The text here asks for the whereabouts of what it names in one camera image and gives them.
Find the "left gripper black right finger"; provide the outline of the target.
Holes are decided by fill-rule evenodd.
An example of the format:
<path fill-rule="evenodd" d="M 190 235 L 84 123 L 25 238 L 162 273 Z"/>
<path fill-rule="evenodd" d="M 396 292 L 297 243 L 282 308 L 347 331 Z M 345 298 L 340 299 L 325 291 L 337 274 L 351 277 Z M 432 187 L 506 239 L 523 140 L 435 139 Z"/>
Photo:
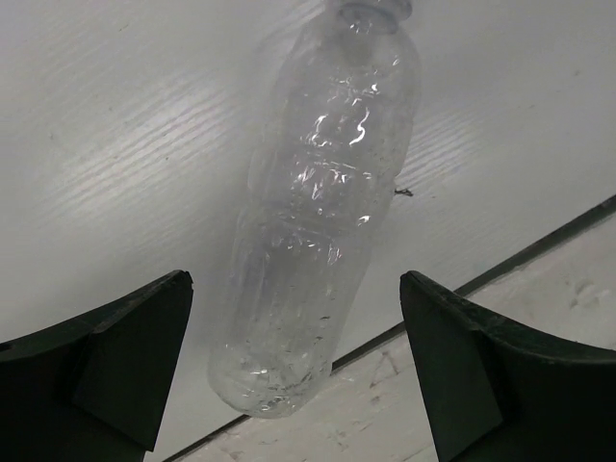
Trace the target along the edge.
<path fill-rule="evenodd" d="M 441 461 L 611 461 L 615 353 L 479 306 L 416 271 L 404 325 Z"/>

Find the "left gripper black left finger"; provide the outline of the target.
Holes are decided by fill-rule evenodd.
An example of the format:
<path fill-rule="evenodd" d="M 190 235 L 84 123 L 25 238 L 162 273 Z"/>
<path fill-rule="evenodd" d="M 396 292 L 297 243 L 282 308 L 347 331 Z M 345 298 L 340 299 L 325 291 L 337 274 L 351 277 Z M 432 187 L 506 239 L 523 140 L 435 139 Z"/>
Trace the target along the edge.
<path fill-rule="evenodd" d="M 4 461 L 142 461 L 154 450 L 193 303 L 172 271 L 1 345 Z"/>

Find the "clear crushed bottle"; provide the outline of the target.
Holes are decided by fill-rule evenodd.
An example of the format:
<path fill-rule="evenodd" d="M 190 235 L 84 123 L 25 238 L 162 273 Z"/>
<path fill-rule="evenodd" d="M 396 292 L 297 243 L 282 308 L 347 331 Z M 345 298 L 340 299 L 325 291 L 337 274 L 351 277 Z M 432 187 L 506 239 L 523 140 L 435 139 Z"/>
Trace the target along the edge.
<path fill-rule="evenodd" d="M 292 415 L 330 375 L 418 105 L 409 1 L 329 1 L 280 67 L 251 144 L 208 380 L 251 417 Z"/>

